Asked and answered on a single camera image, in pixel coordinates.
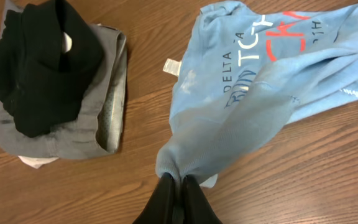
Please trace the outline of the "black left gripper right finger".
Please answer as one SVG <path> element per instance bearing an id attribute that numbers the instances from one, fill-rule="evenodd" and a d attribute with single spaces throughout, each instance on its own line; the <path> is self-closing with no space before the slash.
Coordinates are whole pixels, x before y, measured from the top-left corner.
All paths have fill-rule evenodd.
<path id="1" fill-rule="evenodd" d="M 211 208 L 197 180 L 192 175 L 183 179 L 181 188 L 186 224 L 222 224 Z"/>

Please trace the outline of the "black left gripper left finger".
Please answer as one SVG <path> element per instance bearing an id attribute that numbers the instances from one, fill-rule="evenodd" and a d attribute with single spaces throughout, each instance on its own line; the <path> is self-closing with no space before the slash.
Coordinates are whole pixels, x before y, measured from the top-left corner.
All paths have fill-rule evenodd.
<path id="1" fill-rule="evenodd" d="M 169 173 L 164 173 L 133 224 L 172 224 L 175 199 L 175 181 Z"/>

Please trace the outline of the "light blue printed t-shirt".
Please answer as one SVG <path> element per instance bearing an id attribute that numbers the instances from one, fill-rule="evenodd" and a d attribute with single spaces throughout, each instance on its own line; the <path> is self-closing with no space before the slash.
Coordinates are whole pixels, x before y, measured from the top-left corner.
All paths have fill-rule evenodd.
<path id="1" fill-rule="evenodd" d="M 356 100 L 358 3 L 274 14 L 207 5 L 180 62 L 156 174 L 204 182 L 284 125 Z"/>

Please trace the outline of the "grey folded garment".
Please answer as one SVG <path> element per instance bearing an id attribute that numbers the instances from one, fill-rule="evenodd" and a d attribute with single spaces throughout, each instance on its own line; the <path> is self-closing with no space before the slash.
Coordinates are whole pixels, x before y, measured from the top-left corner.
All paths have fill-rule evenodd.
<path id="1" fill-rule="evenodd" d="M 101 41 L 104 60 L 85 92 L 77 119 L 54 127 L 49 134 L 28 138 L 16 130 L 13 117 L 0 102 L 3 151 L 28 159 L 91 159 L 116 153 L 126 97 L 126 36 L 101 24 L 90 27 Z"/>

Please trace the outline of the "white folded garment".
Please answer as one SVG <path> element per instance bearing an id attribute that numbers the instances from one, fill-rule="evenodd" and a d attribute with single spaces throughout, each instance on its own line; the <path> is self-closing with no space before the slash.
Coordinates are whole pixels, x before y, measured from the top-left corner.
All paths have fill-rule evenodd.
<path id="1" fill-rule="evenodd" d="M 51 157 L 51 158 L 33 158 L 33 157 L 25 157 L 25 156 L 19 156 L 19 159 L 25 163 L 26 165 L 38 169 L 42 167 L 45 164 L 52 163 L 56 160 L 58 160 L 58 157 Z"/>

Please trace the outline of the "black folded garment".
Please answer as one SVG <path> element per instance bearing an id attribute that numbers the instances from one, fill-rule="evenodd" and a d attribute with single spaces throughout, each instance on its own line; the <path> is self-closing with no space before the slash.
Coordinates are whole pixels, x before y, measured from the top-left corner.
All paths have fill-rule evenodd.
<path id="1" fill-rule="evenodd" d="M 97 36 L 66 1 L 8 10 L 0 39 L 0 101 L 29 138 L 77 118 L 101 65 Z"/>

